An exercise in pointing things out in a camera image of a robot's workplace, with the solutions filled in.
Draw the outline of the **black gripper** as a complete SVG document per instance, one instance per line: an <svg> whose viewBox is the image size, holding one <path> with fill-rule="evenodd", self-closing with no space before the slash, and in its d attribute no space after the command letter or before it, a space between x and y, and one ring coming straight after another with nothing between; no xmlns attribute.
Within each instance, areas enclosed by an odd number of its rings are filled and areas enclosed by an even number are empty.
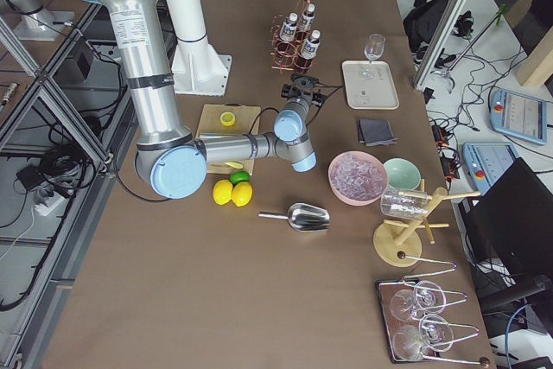
<svg viewBox="0 0 553 369"><path fill-rule="evenodd" d="M304 99L309 105L323 106L326 96L318 87L319 80L307 74L292 73L290 84L284 84L281 97L285 99Z"/></svg>

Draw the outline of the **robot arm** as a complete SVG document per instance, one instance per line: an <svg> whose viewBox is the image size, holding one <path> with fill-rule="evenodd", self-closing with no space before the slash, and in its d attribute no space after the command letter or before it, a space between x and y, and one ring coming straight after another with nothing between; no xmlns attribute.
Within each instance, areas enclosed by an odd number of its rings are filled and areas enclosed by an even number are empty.
<svg viewBox="0 0 553 369"><path fill-rule="evenodd" d="M207 39L200 0L84 0L105 6L141 128L135 167L159 195L197 191L213 162L276 156L298 172L316 164L306 118L315 102L305 79L295 80L273 130L200 140L180 119L180 93L222 95L231 59Z"/></svg>

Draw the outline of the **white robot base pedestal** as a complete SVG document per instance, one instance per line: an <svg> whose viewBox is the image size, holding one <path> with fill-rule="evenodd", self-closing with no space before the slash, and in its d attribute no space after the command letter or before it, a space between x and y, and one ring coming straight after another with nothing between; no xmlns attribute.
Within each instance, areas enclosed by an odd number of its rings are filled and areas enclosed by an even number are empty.
<svg viewBox="0 0 553 369"><path fill-rule="evenodd" d="M232 64L209 43L200 0L166 0L177 38L172 73L175 91L221 97Z"/></svg>

